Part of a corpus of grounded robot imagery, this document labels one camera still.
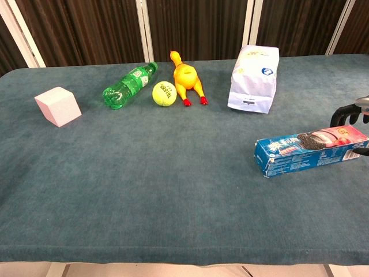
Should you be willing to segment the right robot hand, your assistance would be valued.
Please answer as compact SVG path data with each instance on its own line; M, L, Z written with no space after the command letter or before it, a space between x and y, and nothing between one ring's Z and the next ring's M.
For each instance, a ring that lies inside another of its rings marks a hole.
M353 104L339 107L331 117L330 127L345 125L346 119L349 117L349 123L355 124L359 115L363 114L363 123L368 123L368 96L358 98Z

